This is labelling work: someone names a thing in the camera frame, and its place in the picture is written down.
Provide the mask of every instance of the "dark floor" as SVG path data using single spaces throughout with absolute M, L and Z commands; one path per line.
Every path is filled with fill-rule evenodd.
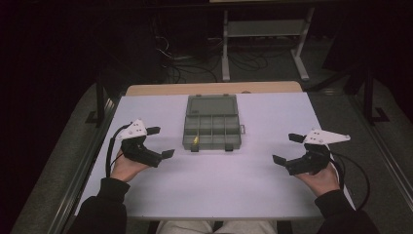
M 299 79 L 291 55 L 285 48 L 267 50 L 262 54 L 262 51 L 257 52 L 255 49 L 252 52 L 247 50 L 248 48 L 240 50 L 240 47 L 234 47 L 230 54 L 233 58 L 233 62 L 230 62 L 231 82 L 292 80 L 299 82 L 303 88 L 312 87 L 334 74 L 333 71 L 322 69 L 330 43 L 328 39 L 310 39 L 306 43 L 302 59 L 310 75 L 308 82 Z M 243 60 L 237 63 L 234 59 Z M 180 62 L 185 65 L 196 63 L 195 60 Z M 212 57 L 208 63 L 196 64 L 196 67 L 178 66 L 178 63 L 175 63 L 175 67 L 181 69 L 180 79 L 177 69 L 171 68 L 170 79 L 167 81 L 207 83 L 214 82 L 215 77 L 218 80 L 221 77 L 219 56 Z M 411 200 L 409 202 L 408 197 L 403 195 L 400 189 L 402 186 L 385 160 L 383 147 L 377 145 L 372 128 L 360 115 L 357 104 L 362 100 L 361 94 L 349 97 L 343 93 L 346 80 L 342 79 L 320 92 L 309 93 L 320 124 L 325 130 L 352 136 L 349 143 L 335 144 L 331 148 L 351 157 L 366 170 L 371 181 L 371 195 L 365 210 L 381 233 L 411 233 Z M 399 110 L 391 93 L 378 82 L 375 83 L 374 106 L 382 107 L 390 122 L 377 123 L 373 133 L 380 134 L 407 180 L 413 181 L 413 145 L 409 142 L 413 135 L 412 124 Z M 71 186 L 70 179 L 79 173 L 78 162 L 98 132 L 94 125 L 85 124 L 89 113 L 94 110 L 95 94 L 94 87 L 91 87 L 73 112 L 48 165 L 20 214 L 13 233 L 47 233 L 56 223 L 60 205 L 67 202 L 64 199 L 67 188 Z M 356 205 L 359 204 L 365 195 L 365 183 L 351 164 L 347 167 L 346 184 Z M 316 233 L 321 222 L 322 220 L 293 221 L 294 233 Z M 128 233 L 145 233 L 147 227 L 148 222 L 130 219 Z

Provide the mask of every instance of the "dark background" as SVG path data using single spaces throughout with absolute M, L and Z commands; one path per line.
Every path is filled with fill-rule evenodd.
M 1 94 L 6 103 L 1 140 L 2 233 L 13 227 L 77 101 L 98 74 L 106 74 L 103 83 L 111 97 L 131 84 L 164 82 L 161 58 L 154 50 L 152 15 L 83 10 L 109 3 L 0 3 Z M 208 11 L 177 18 L 176 13 L 163 13 L 158 27 L 175 40 L 178 52 L 198 55 L 206 38 L 216 36 L 220 15 Z M 375 78 L 391 89 L 413 122 L 411 21 L 408 1 L 323 6 L 316 10 L 310 34 L 330 38 L 337 34 L 326 68 L 342 70 L 368 55 Z

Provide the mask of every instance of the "gray plastic organizer box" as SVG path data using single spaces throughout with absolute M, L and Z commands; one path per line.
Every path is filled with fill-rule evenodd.
M 235 95 L 189 96 L 183 145 L 186 150 L 240 149 L 241 130 Z

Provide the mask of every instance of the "black cable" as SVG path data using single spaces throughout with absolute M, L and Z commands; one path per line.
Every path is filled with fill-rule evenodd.
M 112 161 L 112 163 L 110 164 L 110 167 L 112 167 L 113 164 L 116 162 L 116 160 L 118 160 L 122 155 L 124 155 L 124 153 L 121 153 L 120 155 L 118 155 L 118 156 L 116 157 L 116 159 Z
M 366 183 L 366 186 L 367 186 L 367 191 L 366 191 L 364 200 L 361 202 L 361 204 L 360 204 L 360 205 L 358 206 L 358 208 L 357 208 L 357 210 L 360 211 L 361 209 L 364 208 L 365 204 L 366 204 L 367 201 L 368 201 L 368 198 L 370 197 L 370 180 L 368 179 L 367 173 L 366 173 L 365 170 L 364 170 L 358 163 L 356 163 L 353 159 L 351 159 L 351 158 L 349 158 L 349 157 L 347 157 L 347 156 L 344 156 L 344 155 L 342 155 L 342 154 L 332 152 L 332 151 L 330 151 L 330 153 L 331 153 L 332 155 L 337 156 L 337 157 L 342 157 L 342 158 L 344 158 L 344 159 L 349 160 L 349 161 L 352 162 L 356 167 L 358 167 L 359 170 L 361 171 L 361 173 L 363 174 L 364 179 L 365 179 L 365 183 Z
M 219 62 L 221 61 L 221 57 L 219 56 L 219 55 L 211 55 L 210 57 L 208 57 L 208 58 L 206 58 L 206 59 L 203 59 L 203 60 L 201 60 L 201 61 L 199 61 L 199 62 L 196 62 L 196 63 L 190 63 L 190 64 L 188 64 L 188 63 L 184 63 L 184 64 L 179 64 L 181 61 L 176 61 L 175 63 L 174 63 L 174 65 L 175 66 L 198 66 L 198 65 L 202 65 L 202 64 L 204 64 L 204 63 L 206 63 L 206 62 L 208 62 L 210 59 L 212 59 L 213 57 L 218 57 L 218 59 L 216 60 L 216 62 L 213 64 L 213 66 L 212 66 L 212 68 L 210 68 L 209 70 L 213 70 L 213 69 L 215 69 L 216 68 L 216 66 L 218 66 L 218 64 L 219 64 Z
M 252 58 L 249 58 L 249 57 L 246 56 L 246 55 L 241 55 L 240 52 L 237 52 L 237 55 L 240 56 L 243 61 L 240 61 L 239 59 L 236 59 L 235 57 L 231 57 L 231 56 L 228 56 L 228 58 L 230 59 L 230 61 L 232 62 L 232 64 L 234 64 L 236 67 L 238 67 L 238 68 L 241 69 L 241 70 L 245 70 L 245 71 L 257 71 L 257 70 L 259 70 L 259 69 L 261 69 L 261 68 L 265 68 L 265 67 L 268 66 L 268 61 L 267 61 L 267 59 L 276 58 L 276 57 L 282 56 L 283 54 L 285 54 L 286 52 L 289 52 L 292 48 L 294 48 L 294 47 L 296 47 L 296 46 L 297 46 L 297 43 L 293 41 L 293 44 L 292 44 L 292 45 L 287 46 L 287 48 L 284 49 L 283 51 L 281 51 L 280 53 L 278 53 L 278 54 L 276 54 L 276 55 L 267 56 L 267 55 L 265 55 L 265 54 L 268 53 L 268 51 L 272 50 L 273 47 L 274 47 L 274 45 L 271 44 L 271 45 L 269 45 L 269 47 L 268 47 L 267 49 L 264 49 L 264 51 L 261 52 L 261 53 L 258 54 L 258 55 L 255 55 L 255 54 L 252 53 L 252 52 L 248 52 L 250 55 L 252 55 Z M 244 51 L 244 49 L 241 48 L 241 47 L 237 47 L 237 48 L 238 48 L 239 50 L 241 50 L 241 51 Z M 264 60 L 264 65 L 261 65 L 261 64 L 257 61 L 258 59 L 263 59 L 263 60 Z
M 131 124 L 122 126 L 120 129 L 118 129 L 118 131 L 116 131 L 116 133 L 113 135 L 113 137 L 110 138 L 110 140 L 109 140 L 109 146 L 107 148 L 106 164 L 105 164 L 106 177 L 110 177 L 110 169 L 112 167 L 112 164 L 110 163 L 110 158 L 112 157 L 112 151 L 113 151 L 113 146 L 115 145 L 116 136 L 118 135 L 118 133 L 121 130 L 126 129 L 130 125 Z
M 182 69 L 182 68 L 178 68 L 177 66 L 192 67 L 192 68 L 196 68 L 196 69 L 201 69 L 201 70 L 203 70 L 204 72 L 195 72 L 195 71 L 185 70 L 185 69 Z M 216 77 L 216 75 L 213 74 L 213 72 L 210 71 L 210 70 L 207 69 L 207 68 L 203 68 L 203 67 L 199 67 L 199 66 L 190 66 L 190 65 L 175 65 L 174 67 L 175 67 L 177 70 L 184 71 L 184 72 L 191 73 L 191 74 L 202 74 L 202 73 L 206 73 L 206 72 L 207 72 L 207 73 L 211 74 L 212 77 L 213 77 L 213 79 L 214 79 L 214 81 L 215 81 L 216 83 L 218 83 L 218 78 Z
M 258 55 L 254 54 L 253 52 L 251 52 L 251 50 L 254 49 L 254 45 L 252 44 L 252 42 L 249 43 L 249 50 L 246 51 L 243 47 L 236 47 L 237 48 L 237 55 L 239 55 L 240 57 L 242 57 L 242 55 L 240 54 L 241 52 L 246 52 L 250 55 L 252 55 L 252 58 L 249 58 L 247 55 L 245 55 L 245 57 L 247 57 L 247 59 L 245 59 L 246 61 L 251 61 L 251 60 L 257 60 L 257 59 L 264 59 L 262 56 L 264 55 L 264 53 L 268 50 L 270 50 L 272 47 L 272 45 L 270 45 L 270 47 L 264 49 L 261 53 L 259 53 Z
M 181 79 L 184 80 L 184 83 L 186 83 L 186 79 L 182 77 L 182 74 L 181 74 L 181 72 L 180 72 L 180 70 L 179 70 L 178 68 L 176 68 L 176 67 L 173 66 L 173 65 L 169 65 L 168 67 L 172 68 L 172 72 L 173 72 L 171 76 L 170 76 L 169 73 L 168 73 L 169 82 L 170 82 L 170 83 L 172 83 L 172 84 L 178 84 Z
M 201 65 L 201 64 L 207 63 L 210 59 L 212 59 L 215 56 L 218 56 L 217 62 L 220 62 L 221 51 L 217 52 L 218 49 L 222 49 L 222 47 L 219 47 L 220 44 L 222 44 L 222 42 L 218 43 L 216 46 L 209 49 L 206 52 L 205 57 L 197 58 L 197 57 L 193 56 L 193 57 L 182 58 L 182 59 L 176 59 L 175 58 L 173 60 L 173 62 L 174 62 L 175 65 L 177 65 L 178 63 L 181 63 L 181 62 L 186 62 L 184 65 Z M 195 63 L 189 63 L 188 64 L 188 60 L 191 60 L 191 59 L 194 59 Z

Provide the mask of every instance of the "white table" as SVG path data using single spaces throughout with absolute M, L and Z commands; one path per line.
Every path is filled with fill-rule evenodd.
M 304 146 L 288 134 L 305 135 L 319 128 L 305 93 L 237 94 L 240 122 L 245 125 L 240 150 L 183 149 L 188 95 L 122 97 L 102 144 L 81 203 L 97 194 L 105 177 L 108 141 L 121 126 L 141 118 L 146 127 L 161 127 L 145 146 L 156 152 L 175 149 L 159 168 L 148 169 L 130 182 L 125 205 L 129 216 L 142 219 L 297 219 L 320 216 L 315 195 L 272 154 L 288 160 L 301 157 Z M 116 142 L 113 158 L 120 147 Z

